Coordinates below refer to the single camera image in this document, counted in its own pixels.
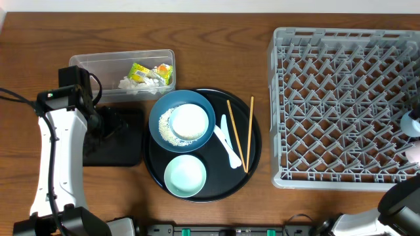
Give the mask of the white tissue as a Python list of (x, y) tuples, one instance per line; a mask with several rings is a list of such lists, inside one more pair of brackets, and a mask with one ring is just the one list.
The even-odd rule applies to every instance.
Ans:
[(145, 77), (143, 82), (136, 82), (125, 76), (118, 85), (119, 89), (127, 90), (127, 94), (138, 94), (140, 92), (149, 92), (155, 94), (161, 85), (160, 79)]

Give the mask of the yellow green snack wrapper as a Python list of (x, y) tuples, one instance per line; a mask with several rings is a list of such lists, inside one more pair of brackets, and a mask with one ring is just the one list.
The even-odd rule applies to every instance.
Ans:
[(151, 81), (158, 86), (169, 84), (170, 76), (173, 73), (173, 66), (160, 64), (152, 69), (148, 69), (138, 63), (134, 63), (129, 71), (128, 78), (137, 83), (147, 83)]

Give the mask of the small light blue cup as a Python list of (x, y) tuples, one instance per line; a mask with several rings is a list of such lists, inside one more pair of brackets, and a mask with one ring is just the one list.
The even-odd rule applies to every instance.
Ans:
[(406, 112), (400, 121), (402, 132), (409, 137), (420, 137), (419, 118), (413, 119), (409, 116), (410, 112)]

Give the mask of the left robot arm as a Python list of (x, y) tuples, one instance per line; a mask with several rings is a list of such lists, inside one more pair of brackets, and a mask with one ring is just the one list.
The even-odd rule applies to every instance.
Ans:
[(136, 235), (135, 221), (105, 222), (87, 207), (83, 188), (83, 149), (116, 137), (128, 128), (116, 110), (96, 109), (95, 74), (78, 66), (58, 71), (58, 88), (28, 102), (39, 118), (41, 162), (34, 202), (13, 235)]

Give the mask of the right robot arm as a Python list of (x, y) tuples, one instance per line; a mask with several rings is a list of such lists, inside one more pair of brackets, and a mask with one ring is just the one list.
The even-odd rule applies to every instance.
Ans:
[(390, 188), (377, 208), (359, 214), (342, 214), (325, 221), (310, 234), (419, 236), (419, 176)]

